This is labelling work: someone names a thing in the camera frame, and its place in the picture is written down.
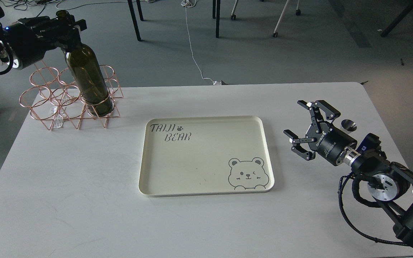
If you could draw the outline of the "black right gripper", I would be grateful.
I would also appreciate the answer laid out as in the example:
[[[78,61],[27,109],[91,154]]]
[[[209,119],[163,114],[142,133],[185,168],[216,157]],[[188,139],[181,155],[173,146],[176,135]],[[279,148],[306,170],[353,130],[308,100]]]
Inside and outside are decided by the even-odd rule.
[[[324,100],[315,102],[299,100],[297,104],[310,112],[311,126],[307,131],[308,138],[298,138],[289,129],[283,131],[289,137],[292,152],[307,161],[313,160],[316,157],[316,152],[332,165],[340,165],[343,162],[342,152],[344,149],[347,147],[356,148],[357,140],[324,119],[334,121],[341,116],[341,112]],[[303,143],[308,143],[308,146],[314,152],[302,148],[300,144]]]

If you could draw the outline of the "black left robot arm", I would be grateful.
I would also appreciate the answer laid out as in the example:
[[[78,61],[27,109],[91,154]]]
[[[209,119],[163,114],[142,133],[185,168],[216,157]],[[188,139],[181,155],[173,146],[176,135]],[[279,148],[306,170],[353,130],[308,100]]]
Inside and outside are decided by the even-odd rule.
[[[0,6],[0,19],[4,16]],[[21,18],[8,26],[0,22],[0,75],[43,60],[47,51],[71,49],[85,29],[86,21],[76,20],[67,10],[57,11],[54,18]]]

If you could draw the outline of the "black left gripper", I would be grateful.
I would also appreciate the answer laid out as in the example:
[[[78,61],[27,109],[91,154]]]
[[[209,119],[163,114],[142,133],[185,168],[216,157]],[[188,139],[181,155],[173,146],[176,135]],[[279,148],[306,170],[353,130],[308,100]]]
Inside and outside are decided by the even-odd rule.
[[[72,31],[87,29],[84,19],[73,20]],[[13,68],[24,69],[45,56],[46,51],[60,48],[61,26],[48,16],[22,18],[5,28],[5,38],[13,53]]]

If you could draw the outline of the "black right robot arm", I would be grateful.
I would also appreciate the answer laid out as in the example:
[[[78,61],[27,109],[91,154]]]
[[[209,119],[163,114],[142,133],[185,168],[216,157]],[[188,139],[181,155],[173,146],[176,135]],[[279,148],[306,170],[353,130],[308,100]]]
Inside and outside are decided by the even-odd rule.
[[[347,134],[347,127],[334,126],[334,120],[341,113],[326,101],[300,100],[297,103],[310,112],[311,124],[303,138],[291,130],[284,131],[292,144],[292,152],[307,161],[319,154],[333,166],[344,163],[351,168],[349,175],[341,177],[338,188],[340,211],[349,227],[359,232],[343,208],[343,191],[346,183],[352,180],[355,200],[367,207],[383,209],[394,222],[392,229],[398,241],[359,234],[374,242],[413,248],[413,171],[387,160],[375,134],[367,134],[358,144]]]

